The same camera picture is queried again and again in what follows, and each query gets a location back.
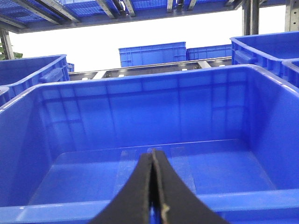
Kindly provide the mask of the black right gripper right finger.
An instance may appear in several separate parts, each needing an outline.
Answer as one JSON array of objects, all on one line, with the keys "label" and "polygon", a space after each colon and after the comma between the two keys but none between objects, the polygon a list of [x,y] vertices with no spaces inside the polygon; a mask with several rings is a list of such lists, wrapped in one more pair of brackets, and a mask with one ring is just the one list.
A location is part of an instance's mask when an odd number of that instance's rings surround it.
[{"label": "black right gripper right finger", "polygon": [[164,151],[153,150],[153,201],[156,224],[227,224],[185,185]]}]

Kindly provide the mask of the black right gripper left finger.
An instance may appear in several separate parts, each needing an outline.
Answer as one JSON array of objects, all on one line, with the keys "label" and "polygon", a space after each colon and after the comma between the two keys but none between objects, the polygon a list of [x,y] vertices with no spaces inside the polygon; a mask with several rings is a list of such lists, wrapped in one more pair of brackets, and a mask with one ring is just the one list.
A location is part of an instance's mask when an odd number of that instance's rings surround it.
[{"label": "black right gripper left finger", "polygon": [[91,224],[148,224],[152,155],[142,154],[126,184]]}]

